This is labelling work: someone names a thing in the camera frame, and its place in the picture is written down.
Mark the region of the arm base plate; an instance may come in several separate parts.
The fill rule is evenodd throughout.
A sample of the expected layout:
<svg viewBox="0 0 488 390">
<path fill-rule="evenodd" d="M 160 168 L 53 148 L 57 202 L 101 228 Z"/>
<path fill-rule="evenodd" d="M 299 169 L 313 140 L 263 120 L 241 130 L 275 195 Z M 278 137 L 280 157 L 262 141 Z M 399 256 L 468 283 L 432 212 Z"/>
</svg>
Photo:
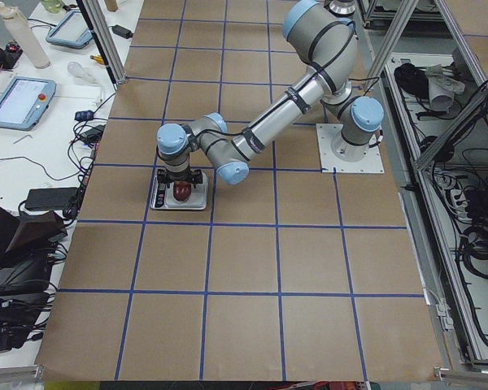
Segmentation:
<svg viewBox="0 0 488 390">
<path fill-rule="evenodd" d="M 342 138 L 341 124 L 318 123 L 316 134 L 322 172 L 362 175 L 385 173 L 379 147 L 370 147 L 375 142 L 374 135 L 367 145 L 354 146 Z"/>
</svg>

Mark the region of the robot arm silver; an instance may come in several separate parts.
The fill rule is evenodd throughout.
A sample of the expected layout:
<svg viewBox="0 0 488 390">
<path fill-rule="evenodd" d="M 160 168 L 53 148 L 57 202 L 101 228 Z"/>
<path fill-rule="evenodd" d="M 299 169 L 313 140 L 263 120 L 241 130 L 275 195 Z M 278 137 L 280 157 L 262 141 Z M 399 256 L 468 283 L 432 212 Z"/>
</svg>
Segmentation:
<svg viewBox="0 0 488 390">
<path fill-rule="evenodd" d="M 345 161 L 358 161 L 384 118 L 381 103 L 360 96 L 349 75 L 357 59 L 357 36 L 352 22 L 339 19 L 316 1 L 297 2 L 283 23 L 283 37 L 294 47 L 306 72 L 267 110 L 236 134 L 228 134 L 218 113 L 186 124 L 167 123 L 156 133 L 163 168 L 159 182 L 201 184 L 202 173 L 190 167 L 190 154 L 201 150 L 227 184 L 238 184 L 248 163 L 280 133 L 322 102 L 342 122 L 337 152 Z"/>
</svg>

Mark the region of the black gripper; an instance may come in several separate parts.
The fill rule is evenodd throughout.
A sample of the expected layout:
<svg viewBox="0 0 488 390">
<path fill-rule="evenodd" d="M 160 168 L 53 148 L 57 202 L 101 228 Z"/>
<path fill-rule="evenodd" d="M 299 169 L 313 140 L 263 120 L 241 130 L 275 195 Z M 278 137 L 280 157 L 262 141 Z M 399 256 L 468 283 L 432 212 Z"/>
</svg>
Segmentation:
<svg viewBox="0 0 488 390">
<path fill-rule="evenodd" d="M 160 184 L 167 186 L 174 182 L 186 182 L 196 186 L 197 184 L 203 183 L 203 173 L 199 169 L 192 170 L 190 167 L 179 172 L 158 169 L 157 179 Z"/>
</svg>

